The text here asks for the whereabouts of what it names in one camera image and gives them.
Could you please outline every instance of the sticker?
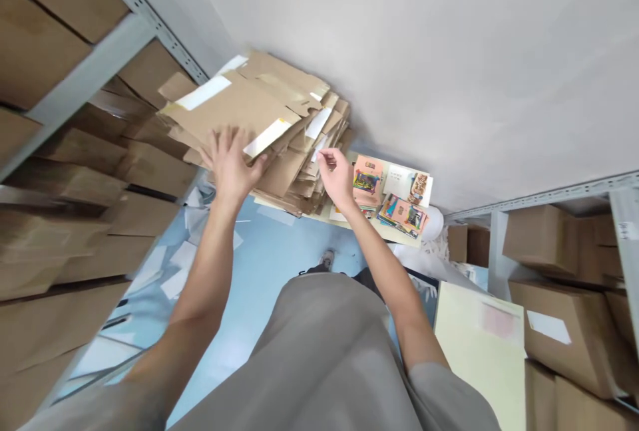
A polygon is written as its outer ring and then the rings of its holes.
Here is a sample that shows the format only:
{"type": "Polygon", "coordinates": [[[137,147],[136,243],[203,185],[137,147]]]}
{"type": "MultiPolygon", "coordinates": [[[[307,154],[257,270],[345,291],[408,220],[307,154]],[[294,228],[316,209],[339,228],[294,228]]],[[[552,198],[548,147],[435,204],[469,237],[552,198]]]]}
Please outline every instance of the sticker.
{"type": "Polygon", "coordinates": [[[528,322],[531,324],[531,328],[534,331],[541,333],[542,335],[546,335],[548,338],[557,340],[564,345],[572,343],[570,335],[568,334],[568,329],[566,328],[566,323],[564,323],[563,320],[549,317],[548,315],[542,315],[541,313],[536,313],[534,311],[527,311],[527,313],[528,322]]]}
{"type": "Polygon", "coordinates": [[[266,147],[275,142],[282,134],[291,128],[292,124],[282,118],[278,118],[271,123],[266,130],[259,134],[255,140],[244,147],[244,153],[251,158],[255,158],[262,153],[266,147]]]}
{"type": "Polygon", "coordinates": [[[622,221],[621,223],[617,223],[617,236],[622,240],[639,240],[637,227],[631,221],[622,221]]]}
{"type": "Polygon", "coordinates": [[[187,110],[194,110],[212,96],[222,92],[229,85],[231,85],[231,81],[228,78],[221,75],[215,76],[176,103],[187,110]]]}

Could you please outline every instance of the gray shirt sleeve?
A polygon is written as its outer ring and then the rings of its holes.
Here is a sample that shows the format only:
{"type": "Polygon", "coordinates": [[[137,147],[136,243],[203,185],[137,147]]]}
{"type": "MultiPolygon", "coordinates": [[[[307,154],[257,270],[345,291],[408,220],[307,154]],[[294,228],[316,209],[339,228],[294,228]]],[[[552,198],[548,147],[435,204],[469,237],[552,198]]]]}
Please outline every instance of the gray shirt sleeve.
{"type": "Polygon", "coordinates": [[[433,431],[493,431],[499,429],[495,412],[470,384],[439,363],[416,364],[408,374],[419,406],[433,431]]]}

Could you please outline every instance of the foot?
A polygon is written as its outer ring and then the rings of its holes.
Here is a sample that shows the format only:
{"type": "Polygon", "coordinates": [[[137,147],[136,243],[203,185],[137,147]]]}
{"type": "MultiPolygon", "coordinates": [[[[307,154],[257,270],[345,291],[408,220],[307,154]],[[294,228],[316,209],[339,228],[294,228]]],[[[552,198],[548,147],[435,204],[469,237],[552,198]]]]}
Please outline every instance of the foot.
{"type": "Polygon", "coordinates": [[[331,249],[326,250],[319,259],[318,265],[324,265],[328,271],[333,268],[333,260],[335,259],[335,252],[331,249]]]}

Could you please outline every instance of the white wall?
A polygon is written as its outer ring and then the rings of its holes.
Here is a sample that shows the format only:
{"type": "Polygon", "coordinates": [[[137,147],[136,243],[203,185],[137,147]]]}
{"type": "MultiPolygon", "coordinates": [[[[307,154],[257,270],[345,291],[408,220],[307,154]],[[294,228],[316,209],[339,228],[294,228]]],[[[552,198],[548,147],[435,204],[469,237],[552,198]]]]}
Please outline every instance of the white wall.
{"type": "Polygon", "coordinates": [[[639,0],[150,1],[208,71],[235,43],[325,78],[445,210],[639,169],[639,0]]]}

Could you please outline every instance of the paper scrap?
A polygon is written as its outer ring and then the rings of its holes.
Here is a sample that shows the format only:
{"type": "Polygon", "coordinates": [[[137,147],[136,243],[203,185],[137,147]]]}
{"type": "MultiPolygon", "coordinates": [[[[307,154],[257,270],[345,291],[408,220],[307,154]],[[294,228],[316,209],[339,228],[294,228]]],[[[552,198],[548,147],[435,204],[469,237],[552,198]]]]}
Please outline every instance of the paper scrap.
{"type": "Polygon", "coordinates": [[[160,286],[160,288],[162,288],[162,291],[164,291],[164,294],[166,295],[167,298],[173,299],[182,292],[186,284],[187,278],[188,278],[188,269],[182,268],[175,275],[173,275],[171,278],[166,280],[160,286]]]}
{"type": "Polygon", "coordinates": [[[546,335],[548,338],[569,345],[572,343],[566,323],[559,318],[554,318],[548,315],[542,315],[535,311],[527,311],[528,322],[531,324],[531,328],[542,335],[546,335]]]}
{"type": "Polygon", "coordinates": [[[264,205],[258,208],[258,213],[289,226],[293,226],[293,223],[295,223],[296,220],[296,218],[291,214],[288,214],[282,210],[278,210],[277,208],[271,208],[264,205]]]}
{"type": "Polygon", "coordinates": [[[191,265],[195,260],[195,253],[198,251],[198,248],[193,244],[185,241],[178,248],[178,251],[173,253],[171,260],[169,262],[172,265],[179,266],[180,268],[186,268],[187,270],[191,269],[191,265]]]}
{"type": "Polygon", "coordinates": [[[266,147],[282,136],[282,134],[291,128],[291,126],[292,124],[283,118],[278,118],[266,127],[266,130],[259,134],[255,140],[244,147],[244,153],[249,155],[251,158],[255,158],[257,155],[262,153],[266,147]]]}

